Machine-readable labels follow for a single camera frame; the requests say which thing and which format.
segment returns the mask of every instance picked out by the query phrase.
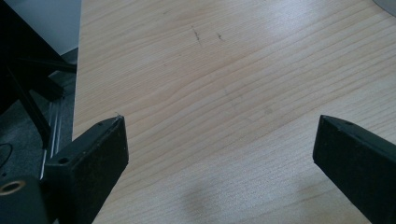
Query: dark mark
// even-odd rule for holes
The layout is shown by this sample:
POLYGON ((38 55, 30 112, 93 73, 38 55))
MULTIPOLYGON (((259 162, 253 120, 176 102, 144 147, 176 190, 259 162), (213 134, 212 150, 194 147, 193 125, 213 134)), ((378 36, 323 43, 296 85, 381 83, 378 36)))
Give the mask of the dark mark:
POLYGON ((197 41, 198 41, 199 45, 202 46, 201 41, 200 41, 200 38, 199 38, 199 35, 198 35, 198 33, 195 31, 194 26, 192 26, 191 29, 194 31, 195 37, 197 38, 197 41))
POLYGON ((223 38, 221 38, 221 35, 220 35, 219 33, 216 33, 216 34, 218 34, 218 38, 219 38, 219 40, 221 40, 221 41, 224 41, 224 39, 223 39, 223 38))

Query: wooden table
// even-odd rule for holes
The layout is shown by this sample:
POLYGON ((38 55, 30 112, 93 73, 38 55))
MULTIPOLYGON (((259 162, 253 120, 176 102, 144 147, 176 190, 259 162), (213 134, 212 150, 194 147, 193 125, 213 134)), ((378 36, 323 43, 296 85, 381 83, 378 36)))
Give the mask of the wooden table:
POLYGON ((371 0, 83 0, 74 137, 125 116, 95 223, 367 223, 318 118, 396 143, 396 18, 371 0))

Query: floor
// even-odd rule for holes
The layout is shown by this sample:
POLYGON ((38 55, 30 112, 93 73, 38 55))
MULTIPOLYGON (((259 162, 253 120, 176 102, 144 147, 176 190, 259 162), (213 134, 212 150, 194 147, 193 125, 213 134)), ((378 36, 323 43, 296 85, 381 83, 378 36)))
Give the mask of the floor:
MULTIPOLYGON (((63 57, 67 62, 76 63, 77 52, 75 49, 63 57)), ((60 116, 59 149, 62 149, 72 141, 76 74, 55 72, 49 77, 64 87, 65 91, 60 116)), ((50 120, 50 102, 34 91, 31 94, 46 119, 50 120)), ((39 178, 43 155, 40 135, 17 101, 0 115, 0 180, 19 175, 39 178)))

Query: black cable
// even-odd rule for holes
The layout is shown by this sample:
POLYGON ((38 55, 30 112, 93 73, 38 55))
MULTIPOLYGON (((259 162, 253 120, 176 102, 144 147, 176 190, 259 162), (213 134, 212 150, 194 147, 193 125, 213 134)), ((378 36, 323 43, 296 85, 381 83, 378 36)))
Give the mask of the black cable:
POLYGON ((10 143, 0 144, 0 147, 1 146, 9 146, 9 153, 8 153, 6 159, 0 164, 0 168, 2 168, 6 164, 6 162, 9 159, 9 157, 11 156, 11 153, 12 153, 12 150, 13 150, 12 145, 10 143))

